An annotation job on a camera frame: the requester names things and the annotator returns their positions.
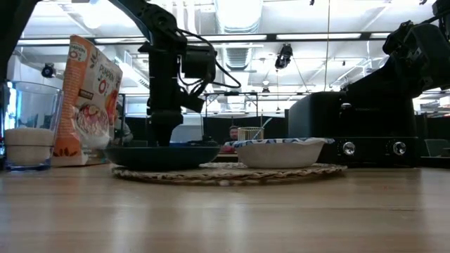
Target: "milk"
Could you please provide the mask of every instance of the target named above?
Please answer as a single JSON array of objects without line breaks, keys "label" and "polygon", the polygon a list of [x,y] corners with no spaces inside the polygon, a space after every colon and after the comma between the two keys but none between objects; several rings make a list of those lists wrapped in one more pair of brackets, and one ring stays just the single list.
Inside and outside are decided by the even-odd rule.
[{"label": "milk", "polygon": [[4,136],[6,159],[15,166],[43,164],[51,157],[54,136],[49,129],[8,129]]}]

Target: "black bowl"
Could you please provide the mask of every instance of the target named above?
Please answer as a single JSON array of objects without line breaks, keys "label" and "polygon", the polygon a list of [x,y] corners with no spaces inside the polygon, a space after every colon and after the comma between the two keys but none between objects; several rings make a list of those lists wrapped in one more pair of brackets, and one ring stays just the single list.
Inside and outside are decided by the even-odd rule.
[{"label": "black bowl", "polygon": [[195,169],[211,162],[220,147],[109,147],[106,157],[135,171],[174,171]]}]

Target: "round placemat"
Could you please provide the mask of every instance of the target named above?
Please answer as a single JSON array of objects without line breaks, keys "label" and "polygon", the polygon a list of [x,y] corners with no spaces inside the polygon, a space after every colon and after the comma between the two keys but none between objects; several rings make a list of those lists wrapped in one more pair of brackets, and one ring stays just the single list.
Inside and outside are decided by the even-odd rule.
[{"label": "round placemat", "polygon": [[250,169],[237,162],[211,162],[188,171],[144,172],[115,167],[112,174],[120,179],[148,183],[188,184],[204,186],[241,186],[274,183],[294,183],[337,174],[346,167],[313,164],[301,169]]}]

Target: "white bowl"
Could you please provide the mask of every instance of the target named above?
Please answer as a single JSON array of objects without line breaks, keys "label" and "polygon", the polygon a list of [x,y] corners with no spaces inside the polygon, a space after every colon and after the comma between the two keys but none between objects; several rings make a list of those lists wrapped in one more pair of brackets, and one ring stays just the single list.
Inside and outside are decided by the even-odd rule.
[{"label": "white bowl", "polygon": [[303,168],[317,162],[327,138],[285,138],[236,141],[239,160],[250,168]]}]

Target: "cereal bag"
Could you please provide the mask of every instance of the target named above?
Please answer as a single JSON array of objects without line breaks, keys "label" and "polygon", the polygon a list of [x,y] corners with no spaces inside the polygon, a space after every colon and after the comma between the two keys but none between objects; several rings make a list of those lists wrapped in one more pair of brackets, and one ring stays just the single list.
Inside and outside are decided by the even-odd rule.
[{"label": "cereal bag", "polygon": [[90,41],[76,35],[70,37],[53,166],[105,162],[99,155],[114,138],[121,81],[121,69]]}]

